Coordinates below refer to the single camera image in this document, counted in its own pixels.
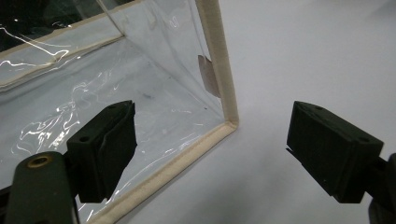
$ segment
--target brass screw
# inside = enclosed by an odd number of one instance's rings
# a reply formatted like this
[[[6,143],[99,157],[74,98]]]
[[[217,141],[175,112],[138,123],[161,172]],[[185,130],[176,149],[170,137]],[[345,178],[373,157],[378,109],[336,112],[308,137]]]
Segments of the brass screw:
[[[27,163],[27,167],[29,168],[38,168],[44,165],[47,165],[48,163],[52,162],[52,157],[49,155],[41,155],[39,157],[31,159]]]

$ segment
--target white surface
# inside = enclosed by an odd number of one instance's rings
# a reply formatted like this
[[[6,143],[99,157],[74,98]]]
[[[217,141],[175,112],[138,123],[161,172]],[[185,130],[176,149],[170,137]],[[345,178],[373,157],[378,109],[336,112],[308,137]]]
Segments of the white surface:
[[[241,126],[120,223],[369,223],[285,150],[292,103],[396,152],[396,1],[221,0]]]

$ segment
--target white table surface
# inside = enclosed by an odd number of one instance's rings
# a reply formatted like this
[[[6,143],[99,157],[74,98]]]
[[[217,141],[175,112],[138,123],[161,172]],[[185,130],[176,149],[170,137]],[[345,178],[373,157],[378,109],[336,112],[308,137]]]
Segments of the white table surface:
[[[220,0],[240,128],[120,223],[369,223],[285,150],[293,101],[396,152],[396,1]]]

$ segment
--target black clamp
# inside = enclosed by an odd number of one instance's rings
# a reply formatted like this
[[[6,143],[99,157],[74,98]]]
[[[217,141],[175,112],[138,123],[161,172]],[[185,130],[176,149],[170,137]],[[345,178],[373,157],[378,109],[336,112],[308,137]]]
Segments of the black clamp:
[[[20,162],[0,190],[0,223],[79,223],[75,197],[100,203],[113,194],[134,156],[134,103],[97,114],[67,141],[67,152],[42,152]]]
[[[383,145],[320,106],[294,103],[288,151],[337,202],[360,203],[368,192],[372,224],[396,220],[396,154],[381,159]]]

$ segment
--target clear plastic sheet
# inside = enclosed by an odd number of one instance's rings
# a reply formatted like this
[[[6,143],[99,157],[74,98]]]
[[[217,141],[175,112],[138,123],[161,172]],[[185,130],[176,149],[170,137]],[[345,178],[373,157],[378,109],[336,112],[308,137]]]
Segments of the clear plastic sheet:
[[[0,17],[0,91],[43,75],[43,69],[53,70],[70,63],[76,53],[122,37],[101,8],[92,7],[95,16],[82,21],[84,16],[70,6],[70,1],[54,6],[56,0],[51,0],[45,10],[41,8],[44,12],[28,15],[23,14],[27,3],[1,7],[0,10],[21,12]]]
[[[35,41],[0,58],[0,80],[12,80],[0,92],[1,189],[23,159],[48,150],[65,153],[67,139],[104,107],[135,102],[134,158],[108,202],[78,204],[81,222],[224,121],[220,99],[201,78],[198,56],[210,56],[193,1],[100,4],[109,17],[99,15],[40,43],[73,49],[64,61],[32,46]],[[100,23],[108,27],[87,33]],[[31,52],[38,49],[43,56]]]

